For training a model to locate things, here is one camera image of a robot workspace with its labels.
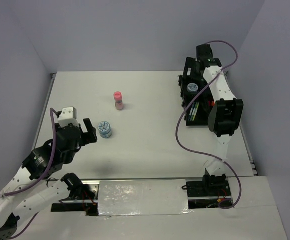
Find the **blue glitter jar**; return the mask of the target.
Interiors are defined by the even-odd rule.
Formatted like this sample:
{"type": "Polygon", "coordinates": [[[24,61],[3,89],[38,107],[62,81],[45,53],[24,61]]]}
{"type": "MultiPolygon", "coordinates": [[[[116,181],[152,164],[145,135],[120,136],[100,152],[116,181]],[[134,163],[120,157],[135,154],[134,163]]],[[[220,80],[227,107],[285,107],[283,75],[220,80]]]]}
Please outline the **blue glitter jar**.
{"type": "Polygon", "coordinates": [[[102,138],[108,139],[112,136],[112,128],[108,121],[102,121],[98,124],[97,129],[102,138]]]}
{"type": "Polygon", "coordinates": [[[197,93],[199,86],[196,83],[191,82],[187,85],[186,89],[189,93],[197,93]]]}

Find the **pink glitter bottle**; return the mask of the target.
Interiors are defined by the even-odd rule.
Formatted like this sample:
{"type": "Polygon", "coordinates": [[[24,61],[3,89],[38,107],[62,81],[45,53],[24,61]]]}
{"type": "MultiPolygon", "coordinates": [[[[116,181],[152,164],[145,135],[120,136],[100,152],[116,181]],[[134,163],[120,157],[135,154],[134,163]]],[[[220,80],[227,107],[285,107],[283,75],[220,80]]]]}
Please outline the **pink glitter bottle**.
{"type": "Polygon", "coordinates": [[[113,94],[114,101],[115,101],[115,108],[119,111],[123,110],[124,104],[123,104],[123,96],[120,91],[116,91],[113,94]]]}

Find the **yellow green pen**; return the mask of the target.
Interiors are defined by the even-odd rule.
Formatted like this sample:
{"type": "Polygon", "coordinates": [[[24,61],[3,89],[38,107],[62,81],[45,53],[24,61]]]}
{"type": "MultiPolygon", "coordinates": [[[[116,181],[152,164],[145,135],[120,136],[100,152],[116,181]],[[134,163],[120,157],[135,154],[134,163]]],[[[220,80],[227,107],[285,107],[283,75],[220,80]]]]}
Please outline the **yellow green pen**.
{"type": "Polygon", "coordinates": [[[194,115],[193,115],[192,122],[195,121],[195,118],[196,118],[196,116],[197,116],[197,112],[198,112],[199,106],[200,106],[200,103],[199,103],[199,102],[196,102],[196,109],[195,109],[195,113],[194,113],[194,115]]]}

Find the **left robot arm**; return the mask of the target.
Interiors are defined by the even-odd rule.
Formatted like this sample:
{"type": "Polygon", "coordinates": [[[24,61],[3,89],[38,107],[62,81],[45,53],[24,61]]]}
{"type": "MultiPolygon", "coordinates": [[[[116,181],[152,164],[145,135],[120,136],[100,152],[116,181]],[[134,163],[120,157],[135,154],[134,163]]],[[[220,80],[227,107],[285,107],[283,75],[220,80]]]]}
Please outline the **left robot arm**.
{"type": "Polygon", "coordinates": [[[54,202],[96,197],[91,188],[74,173],[67,173],[47,189],[29,196],[38,183],[70,164],[82,147],[97,142],[90,119],[83,120],[87,131],[73,123],[53,125],[53,138],[34,149],[23,161],[18,173],[0,192],[0,240],[12,240],[18,224],[23,223],[54,202]]]}

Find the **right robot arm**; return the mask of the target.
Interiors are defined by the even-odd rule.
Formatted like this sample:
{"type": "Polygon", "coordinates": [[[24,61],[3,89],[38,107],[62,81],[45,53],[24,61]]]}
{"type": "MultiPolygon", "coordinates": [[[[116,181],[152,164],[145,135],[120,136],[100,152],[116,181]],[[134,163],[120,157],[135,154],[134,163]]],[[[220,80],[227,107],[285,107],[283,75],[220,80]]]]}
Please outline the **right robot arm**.
{"type": "Polygon", "coordinates": [[[187,57],[179,77],[186,126],[207,126],[216,140],[216,152],[205,167],[201,190],[213,196],[226,188],[222,160],[227,160],[229,143],[239,128],[244,102],[235,97],[227,83],[222,63],[210,44],[196,48],[196,58],[187,57]]]}

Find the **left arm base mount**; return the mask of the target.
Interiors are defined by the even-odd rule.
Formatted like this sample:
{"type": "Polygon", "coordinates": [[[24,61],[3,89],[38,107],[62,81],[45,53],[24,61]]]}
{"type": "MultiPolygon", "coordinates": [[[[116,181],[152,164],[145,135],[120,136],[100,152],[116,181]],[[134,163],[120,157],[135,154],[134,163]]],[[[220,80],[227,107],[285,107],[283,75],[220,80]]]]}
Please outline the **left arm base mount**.
{"type": "Polygon", "coordinates": [[[61,179],[68,186],[67,198],[52,204],[52,213],[83,213],[98,217],[99,184],[83,183],[74,173],[67,173],[61,179]]]}

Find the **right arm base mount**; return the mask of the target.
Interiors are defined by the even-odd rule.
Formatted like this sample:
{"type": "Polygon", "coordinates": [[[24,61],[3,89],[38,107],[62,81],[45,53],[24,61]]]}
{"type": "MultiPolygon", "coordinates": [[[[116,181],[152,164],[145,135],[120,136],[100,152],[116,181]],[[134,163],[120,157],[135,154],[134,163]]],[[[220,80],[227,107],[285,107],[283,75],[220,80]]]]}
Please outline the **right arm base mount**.
{"type": "Polygon", "coordinates": [[[186,181],[181,189],[187,192],[190,210],[233,207],[232,193],[225,174],[215,176],[206,173],[202,180],[186,181]]]}

